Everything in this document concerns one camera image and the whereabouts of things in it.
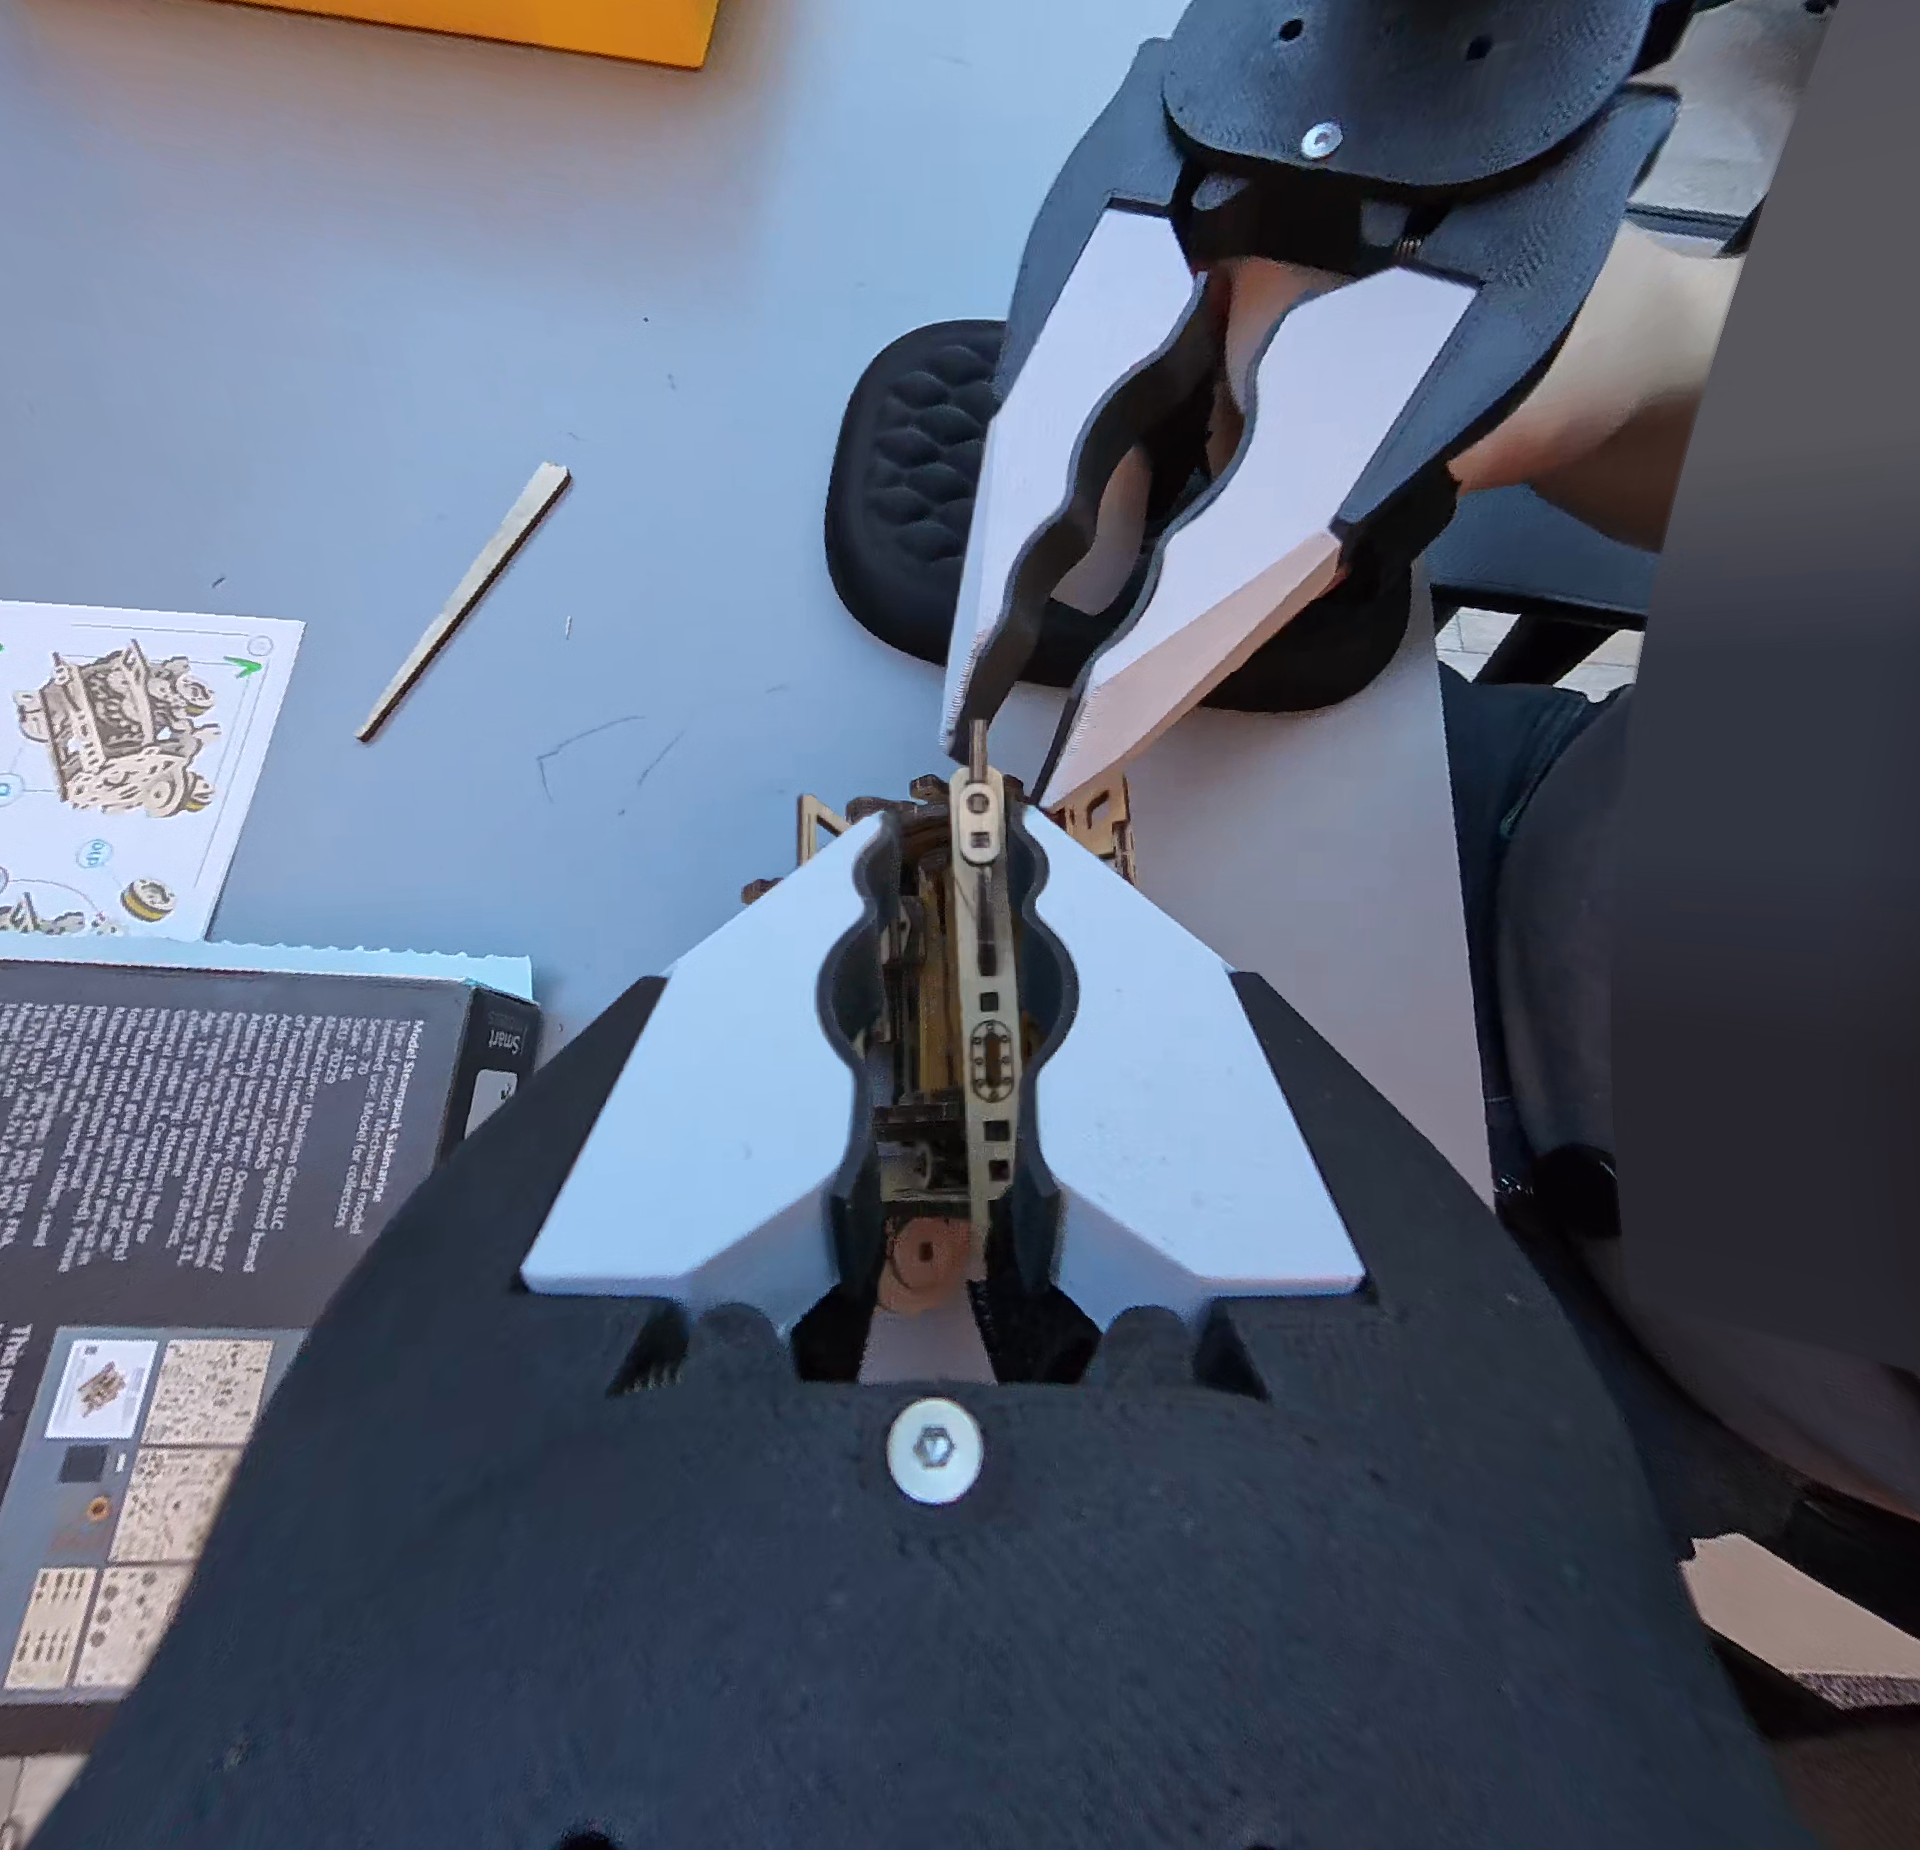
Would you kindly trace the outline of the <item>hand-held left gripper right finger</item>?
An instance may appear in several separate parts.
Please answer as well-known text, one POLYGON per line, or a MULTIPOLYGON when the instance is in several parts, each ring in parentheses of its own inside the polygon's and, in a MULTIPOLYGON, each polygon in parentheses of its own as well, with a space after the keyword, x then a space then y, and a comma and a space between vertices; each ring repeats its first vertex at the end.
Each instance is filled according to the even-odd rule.
POLYGON ((1033 808, 1011 812, 1021 1284, 1092 1325, 1234 1297, 1343 1297, 1365 1262, 1229 963, 1033 808))

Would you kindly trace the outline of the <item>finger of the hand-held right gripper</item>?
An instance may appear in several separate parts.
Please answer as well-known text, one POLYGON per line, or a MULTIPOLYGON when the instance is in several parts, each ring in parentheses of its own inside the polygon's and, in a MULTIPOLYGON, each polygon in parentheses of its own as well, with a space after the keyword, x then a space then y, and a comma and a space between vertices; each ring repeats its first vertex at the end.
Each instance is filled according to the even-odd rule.
POLYGON ((1039 803, 1136 760, 1336 581, 1336 515, 1477 292, 1381 270, 1295 304, 1253 368, 1234 470, 1167 532, 1147 608, 1088 664, 1039 803))
POLYGON ((1208 278, 1173 221, 1108 207, 986 433, 945 648, 955 760, 1021 679, 1054 591, 1092 548, 1117 465, 1208 373, 1208 278))

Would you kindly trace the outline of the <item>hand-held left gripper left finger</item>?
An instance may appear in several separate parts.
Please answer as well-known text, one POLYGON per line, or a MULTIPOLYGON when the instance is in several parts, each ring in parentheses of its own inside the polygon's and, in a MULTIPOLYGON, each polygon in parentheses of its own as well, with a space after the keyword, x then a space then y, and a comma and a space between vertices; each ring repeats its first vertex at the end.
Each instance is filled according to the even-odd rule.
POLYGON ((744 1304, 792 1335, 863 1259, 898 821, 875 812, 674 963, 520 1281, 554 1297, 744 1304))

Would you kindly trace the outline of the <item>wooden mechanical model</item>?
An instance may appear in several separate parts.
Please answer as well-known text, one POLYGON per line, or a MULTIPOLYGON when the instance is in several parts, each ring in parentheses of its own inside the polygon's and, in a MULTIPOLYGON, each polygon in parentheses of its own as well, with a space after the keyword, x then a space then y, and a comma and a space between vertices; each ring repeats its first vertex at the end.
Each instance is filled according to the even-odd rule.
POLYGON ((856 1039, 875 1071, 880 1309, 932 1315, 989 1276, 989 1230, 1019 1173, 1021 1067, 1042 1028, 1021 998, 1011 812, 1021 786, 937 778, 905 799, 831 808, 805 791, 794 861, 863 816, 898 821, 894 910, 880 937, 880 1019, 856 1039))

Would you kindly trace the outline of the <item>person's right forearm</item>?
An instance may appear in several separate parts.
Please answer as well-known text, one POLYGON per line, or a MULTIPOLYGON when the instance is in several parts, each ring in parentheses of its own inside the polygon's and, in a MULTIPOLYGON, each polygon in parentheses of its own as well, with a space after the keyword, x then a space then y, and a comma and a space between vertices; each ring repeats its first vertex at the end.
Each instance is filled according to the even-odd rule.
POLYGON ((1531 486, 1657 553, 1738 284, 1740 255, 1685 255, 1621 229, 1551 369, 1450 462, 1457 486, 1531 486))

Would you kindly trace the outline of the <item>black model kit box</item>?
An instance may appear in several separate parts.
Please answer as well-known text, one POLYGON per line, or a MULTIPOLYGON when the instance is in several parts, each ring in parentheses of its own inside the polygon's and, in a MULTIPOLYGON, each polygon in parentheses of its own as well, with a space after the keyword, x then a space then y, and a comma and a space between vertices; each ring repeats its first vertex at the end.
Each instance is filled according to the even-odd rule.
POLYGON ((133 1695, 307 1328, 536 1041, 474 975, 6 959, 6 1760, 133 1695))

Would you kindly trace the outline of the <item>person's right hand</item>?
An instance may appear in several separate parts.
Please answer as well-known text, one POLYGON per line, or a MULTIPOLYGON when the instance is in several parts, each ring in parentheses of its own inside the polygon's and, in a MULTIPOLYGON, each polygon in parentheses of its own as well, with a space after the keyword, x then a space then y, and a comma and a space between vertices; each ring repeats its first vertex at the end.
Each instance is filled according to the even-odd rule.
POLYGON ((1225 260, 1217 267, 1225 284, 1225 316, 1221 316, 1221 384, 1213 394, 1213 416, 1208 416, 1208 441, 1206 441, 1206 465, 1208 478, 1221 478, 1245 437, 1245 421, 1253 410, 1253 373, 1262 362, 1262 352, 1274 340, 1274 327, 1312 296, 1327 296, 1349 287, 1349 274, 1336 270, 1318 270, 1283 260, 1225 260))

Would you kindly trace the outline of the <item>thin wooden stick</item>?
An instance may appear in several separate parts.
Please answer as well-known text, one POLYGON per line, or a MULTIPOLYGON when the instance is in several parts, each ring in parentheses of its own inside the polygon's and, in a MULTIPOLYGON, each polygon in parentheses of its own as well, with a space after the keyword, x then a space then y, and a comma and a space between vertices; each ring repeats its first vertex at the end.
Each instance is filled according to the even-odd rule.
POLYGON ((480 606, 480 596, 499 585, 499 576, 515 565, 520 547, 536 532, 536 527, 548 519, 548 511, 570 494, 570 465, 540 462, 540 470, 524 483, 495 536, 477 548, 462 581, 454 585, 450 600, 442 614, 423 629, 418 646, 411 656, 398 664, 395 679, 381 687, 378 705, 353 732, 357 743, 370 743, 386 721, 398 713, 398 705, 411 697, 411 687, 423 679, 431 662, 450 646, 450 636, 468 621, 468 614, 480 606))

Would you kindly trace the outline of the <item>printed instruction sheet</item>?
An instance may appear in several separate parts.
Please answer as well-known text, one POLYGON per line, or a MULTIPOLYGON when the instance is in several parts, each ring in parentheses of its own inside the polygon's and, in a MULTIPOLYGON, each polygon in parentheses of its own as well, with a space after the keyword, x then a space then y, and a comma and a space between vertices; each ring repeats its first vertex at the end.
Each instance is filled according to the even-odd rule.
POLYGON ((6 937, 205 941, 301 625, 6 600, 6 937))

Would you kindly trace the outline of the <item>black chair frame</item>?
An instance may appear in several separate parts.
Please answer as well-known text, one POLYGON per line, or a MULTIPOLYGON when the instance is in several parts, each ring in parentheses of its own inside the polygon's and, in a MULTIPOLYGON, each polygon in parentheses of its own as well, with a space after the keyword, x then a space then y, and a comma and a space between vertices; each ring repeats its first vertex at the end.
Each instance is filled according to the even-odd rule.
POLYGON ((1441 654, 1477 686, 1608 697, 1641 656, 1654 553, 1531 491, 1473 494, 1422 553, 1441 654))

